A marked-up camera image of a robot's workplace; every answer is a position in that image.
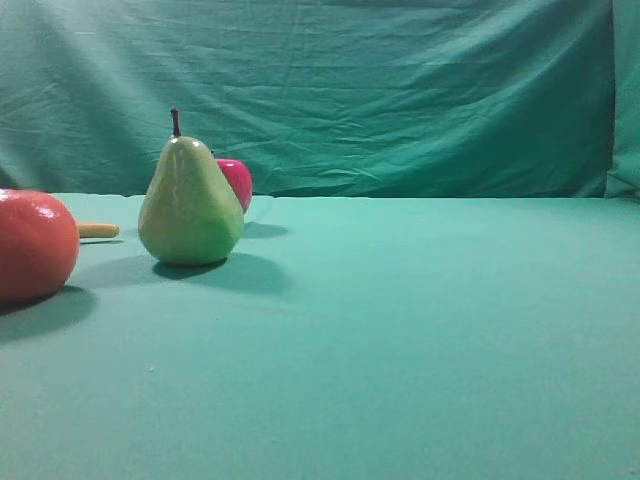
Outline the green pear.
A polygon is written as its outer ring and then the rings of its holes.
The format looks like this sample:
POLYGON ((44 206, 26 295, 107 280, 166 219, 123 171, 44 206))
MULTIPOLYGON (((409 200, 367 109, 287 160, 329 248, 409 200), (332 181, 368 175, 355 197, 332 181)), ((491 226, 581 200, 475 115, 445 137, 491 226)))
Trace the green pear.
POLYGON ((209 147, 182 133, 177 107, 170 114, 171 136, 138 215, 139 239, 163 264, 220 263, 243 234, 243 209, 209 147))

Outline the red apple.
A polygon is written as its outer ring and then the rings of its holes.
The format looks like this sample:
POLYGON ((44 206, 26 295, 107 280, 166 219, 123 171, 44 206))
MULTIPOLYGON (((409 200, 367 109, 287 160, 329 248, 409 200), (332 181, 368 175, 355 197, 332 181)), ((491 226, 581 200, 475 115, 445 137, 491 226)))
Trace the red apple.
POLYGON ((253 180, 248 167, 241 160, 217 157, 213 149, 210 153, 234 191, 243 212, 247 213, 253 197, 253 180))

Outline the green backdrop cloth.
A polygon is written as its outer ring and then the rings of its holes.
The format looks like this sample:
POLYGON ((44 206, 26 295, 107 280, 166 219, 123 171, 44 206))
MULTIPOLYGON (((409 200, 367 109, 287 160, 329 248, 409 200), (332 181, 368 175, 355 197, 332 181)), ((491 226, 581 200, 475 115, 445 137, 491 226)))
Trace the green backdrop cloth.
POLYGON ((5 1, 1 182, 145 191, 186 134, 274 196, 639 192, 635 1, 5 1))

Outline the yellow banana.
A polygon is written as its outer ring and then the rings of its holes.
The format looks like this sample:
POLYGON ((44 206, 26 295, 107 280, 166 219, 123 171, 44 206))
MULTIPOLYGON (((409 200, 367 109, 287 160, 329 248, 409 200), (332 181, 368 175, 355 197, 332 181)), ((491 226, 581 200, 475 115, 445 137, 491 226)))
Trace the yellow banana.
POLYGON ((110 223, 77 222, 76 226, 81 238, 115 238, 120 232, 118 225, 110 223))

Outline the orange tangerine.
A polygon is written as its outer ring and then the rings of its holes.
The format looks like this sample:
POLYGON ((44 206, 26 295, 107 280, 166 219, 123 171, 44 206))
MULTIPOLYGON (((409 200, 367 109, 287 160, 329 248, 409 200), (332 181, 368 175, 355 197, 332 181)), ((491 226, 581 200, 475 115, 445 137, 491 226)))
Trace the orange tangerine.
POLYGON ((60 200, 33 190, 1 190, 1 303, 58 292, 79 253, 75 220, 60 200))

